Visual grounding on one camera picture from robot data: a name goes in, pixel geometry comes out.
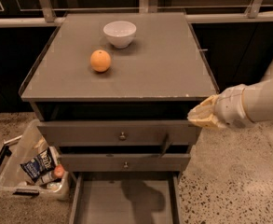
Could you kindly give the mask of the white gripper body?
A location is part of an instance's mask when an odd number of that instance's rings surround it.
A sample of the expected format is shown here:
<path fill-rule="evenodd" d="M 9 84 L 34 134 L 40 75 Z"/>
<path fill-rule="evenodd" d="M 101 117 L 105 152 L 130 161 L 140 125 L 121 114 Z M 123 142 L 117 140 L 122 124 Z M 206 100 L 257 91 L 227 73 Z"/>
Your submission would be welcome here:
<path fill-rule="evenodd" d="M 254 126 L 243 105 L 245 88 L 245 85 L 230 87 L 218 95 L 214 105 L 214 116 L 218 118 L 220 127 L 242 129 Z"/>

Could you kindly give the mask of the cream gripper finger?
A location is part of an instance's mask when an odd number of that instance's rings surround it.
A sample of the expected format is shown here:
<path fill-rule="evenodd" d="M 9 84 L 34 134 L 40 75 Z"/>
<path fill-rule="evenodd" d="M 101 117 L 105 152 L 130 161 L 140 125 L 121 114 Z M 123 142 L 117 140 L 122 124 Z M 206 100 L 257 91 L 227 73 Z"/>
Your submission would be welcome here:
<path fill-rule="evenodd" d="M 205 99 L 203 102 L 201 102 L 198 105 L 199 109 L 213 109 L 217 99 L 219 98 L 219 95 L 211 95 L 210 97 L 208 97 L 207 99 Z"/>
<path fill-rule="evenodd" d="M 194 125 L 208 129 L 223 129 L 225 125 L 214 115 L 212 105 L 197 105 L 191 109 L 187 115 L 187 119 Z"/>

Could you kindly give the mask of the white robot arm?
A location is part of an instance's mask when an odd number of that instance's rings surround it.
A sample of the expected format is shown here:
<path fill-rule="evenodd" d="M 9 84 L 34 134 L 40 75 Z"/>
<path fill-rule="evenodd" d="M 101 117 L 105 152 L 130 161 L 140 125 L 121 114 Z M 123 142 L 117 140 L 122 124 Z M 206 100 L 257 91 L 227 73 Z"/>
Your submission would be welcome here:
<path fill-rule="evenodd" d="M 273 61 L 260 82 L 233 86 L 208 97 L 189 111 L 187 119 L 209 129 L 250 128 L 273 121 Z"/>

